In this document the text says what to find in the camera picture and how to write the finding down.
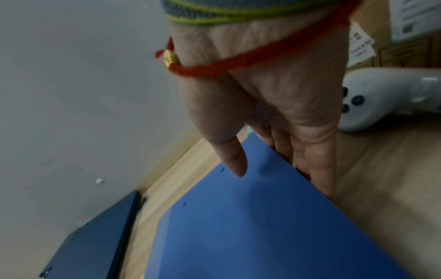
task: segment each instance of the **blue plastic folder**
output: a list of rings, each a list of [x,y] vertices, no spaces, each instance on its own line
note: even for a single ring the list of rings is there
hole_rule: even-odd
[[[159,222],[145,279],[410,279],[256,135],[248,172],[219,164]]]

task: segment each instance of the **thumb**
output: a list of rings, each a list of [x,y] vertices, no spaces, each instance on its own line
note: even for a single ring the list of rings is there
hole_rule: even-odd
[[[210,142],[210,144],[232,173],[238,177],[245,175],[248,168],[247,157],[236,136],[227,142]]]

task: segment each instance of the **wooden floor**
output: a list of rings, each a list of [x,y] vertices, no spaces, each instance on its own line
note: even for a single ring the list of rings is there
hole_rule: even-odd
[[[120,278],[143,277],[159,219],[218,163],[201,140],[147,190]],[[340,133],[336,204],[416,278],[441,278],[441,116]]]

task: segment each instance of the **controller button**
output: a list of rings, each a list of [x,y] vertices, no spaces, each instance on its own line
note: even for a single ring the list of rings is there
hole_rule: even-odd
[[[354,106],[360,106],[364,103],[364,97],[362,95],[358,95],[352,98],[351,103]]]
[[[349,111],[349,106],[347,104],[343,104],[343,108],[341,110],[342,113],[347,113]]]

